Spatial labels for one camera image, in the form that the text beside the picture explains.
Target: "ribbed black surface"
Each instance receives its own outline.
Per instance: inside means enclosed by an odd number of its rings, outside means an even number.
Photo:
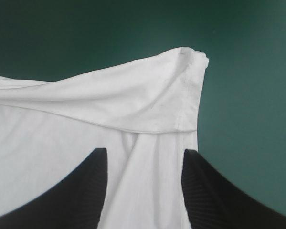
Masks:
[[[286,217],[225,179],[195,150],[184,153],[182,188],[194,229],[286,229]]]
[[[96,229],[106,186],[106,149],[95,149],[56,186],[0,217],[0,229]]]
[[[193,166],[188,151],[184,154],[182,189],[193,229],[232,229],[220,203],[213,197],[202,174]]]

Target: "white fabric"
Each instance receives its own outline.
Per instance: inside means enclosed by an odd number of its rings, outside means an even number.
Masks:
[[[189,229],[183,153],[198,149],[207,66],[204,53],[179,47],[56,82],[0,76],[0,216],[104,147],[99,229]]]

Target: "white t-shirt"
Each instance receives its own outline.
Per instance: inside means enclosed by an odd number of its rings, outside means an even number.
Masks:
[[[181,173],[207,66],[179,47],[56,82],[0,76],[0,216],[106,148],[99,229],[191,228]]]

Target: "green background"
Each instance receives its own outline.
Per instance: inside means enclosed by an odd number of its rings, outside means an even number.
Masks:
[[[0,0],[0,76],[57,81],[189,46],[199,151],[286,215],[286,0]]]

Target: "fold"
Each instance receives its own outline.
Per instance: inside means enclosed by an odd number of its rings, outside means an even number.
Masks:
[[[208,58],[189,47],[56,82],[0,76],[0,105],[133,133],[190,132]]]

